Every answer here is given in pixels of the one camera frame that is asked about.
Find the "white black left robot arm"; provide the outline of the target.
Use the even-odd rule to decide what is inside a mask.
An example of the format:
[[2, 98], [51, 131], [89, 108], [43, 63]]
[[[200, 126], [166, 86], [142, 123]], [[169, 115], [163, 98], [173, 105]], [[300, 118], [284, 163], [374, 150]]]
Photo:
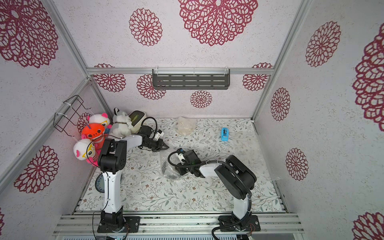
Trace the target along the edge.
[[152, 140], [141, 135], [130, 135], [122, 139], [105, 139], [98, 159], [105, 184], [105, 205], [102, 212], [116, 214], [122, 210], [120, 195], [121, 175], [127, 162], [127, 150], [135, 147], [149, 148], [153, 152], [169, 149], [162, 140]]

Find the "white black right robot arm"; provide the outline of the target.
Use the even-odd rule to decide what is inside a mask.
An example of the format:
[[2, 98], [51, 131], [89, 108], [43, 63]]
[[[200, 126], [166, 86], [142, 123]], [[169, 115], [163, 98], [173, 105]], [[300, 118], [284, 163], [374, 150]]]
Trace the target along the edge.
[[234, 197], [232, 211], [236, 221], [246, 218], [251, 213], [252, 190], [257, 181], [256, 175], [237, 157], [230, 155], [224, 161], [201, 161], [194, 151], [175, 153], [179, 162], [168, 162], [181, 175], [190, 173], [198, 178], [218, 177], [228, 192]]

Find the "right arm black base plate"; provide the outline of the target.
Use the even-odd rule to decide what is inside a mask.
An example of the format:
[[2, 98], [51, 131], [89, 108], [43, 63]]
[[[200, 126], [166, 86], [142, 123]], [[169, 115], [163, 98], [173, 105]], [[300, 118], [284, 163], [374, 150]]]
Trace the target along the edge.
[[234, 214], [231, 216], [219, 216], [221, 232], [259, 232], [261, 231], [258, 216], [252, 212], [246, 214], [243, 219], [238, 219]]

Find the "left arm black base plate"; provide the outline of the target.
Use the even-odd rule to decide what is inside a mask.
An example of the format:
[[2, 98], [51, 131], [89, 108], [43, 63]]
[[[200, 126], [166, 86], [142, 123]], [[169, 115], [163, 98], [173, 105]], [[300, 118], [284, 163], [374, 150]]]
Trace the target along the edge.
[[123, 210], [113, 213], [101, 212], [97, 233], [137, 233], [141, 217], [123, 216]]

